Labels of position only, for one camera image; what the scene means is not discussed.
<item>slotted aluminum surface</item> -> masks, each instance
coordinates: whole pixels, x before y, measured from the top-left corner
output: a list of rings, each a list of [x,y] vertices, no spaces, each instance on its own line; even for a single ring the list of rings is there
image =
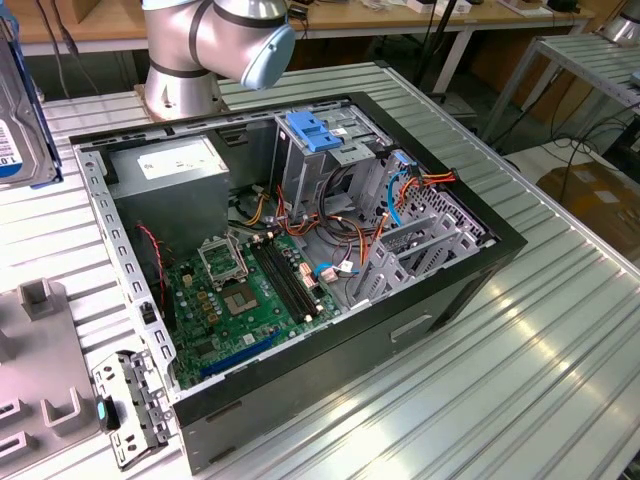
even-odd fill
[[[461,316],[198,478],[616,478],[640,447],[640,274],[374,64],[285,75],[232,108],[364,90],[528,240]],[[65,284],[89,368],[140,346],[67,136],[148,121],[134,94],[46,106],[65,182],[0,194],[0,291]],[[185,478],[179,441],[120,474],[96,437],[19,478]]]
[[[537,48],[624,106],[640,102],[640,88],[630,81],[640,70],[640,46],[620,47],[590,33],[545,37]]]

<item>open computer tower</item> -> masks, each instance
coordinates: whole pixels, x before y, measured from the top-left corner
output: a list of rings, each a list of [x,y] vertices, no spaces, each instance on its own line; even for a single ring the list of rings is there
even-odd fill
[[[202,471],[451,321],[526,243],[362,93],[72,143],[147,349],[94,371],[123,469],[165,419]]]

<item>power supply label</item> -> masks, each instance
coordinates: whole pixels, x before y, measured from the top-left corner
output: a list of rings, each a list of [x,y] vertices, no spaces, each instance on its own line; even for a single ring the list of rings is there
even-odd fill
[[[147,180],[206,167],[212,153],[203,144],[172,148],[165,152],[140,155],[138,164]]]
[[[9,127],[0,119],[0,178],[10,177],[22,168],[22,157],[18,152]]]

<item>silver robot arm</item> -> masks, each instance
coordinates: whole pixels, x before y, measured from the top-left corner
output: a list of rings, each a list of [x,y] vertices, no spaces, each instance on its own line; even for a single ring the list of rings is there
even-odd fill
[[[163,119],[219,111],[215,73],[271,87],[293,53],[283,0],[144,0],[142,8],[151,61],[145,99]]]
[[[601,34],[623,47],[640,43],[640,0],[629,0]]]

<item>red cable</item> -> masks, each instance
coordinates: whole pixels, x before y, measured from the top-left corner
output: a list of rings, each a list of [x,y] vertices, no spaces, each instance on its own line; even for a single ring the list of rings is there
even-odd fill
[[[136,225],[136,227],[142,230],[147,237],[149,237],[149,240],[151,240],[151,243],[153,244],[153,249],[156,251],[156,260],[158,261],[158,270],[160,271],[160,308],[164,310],[164,268],[162,267],[162,257],[160,256],[158,241],[156,240],[156,237],[153,236],[153,233],[151,233],[144,225]]]

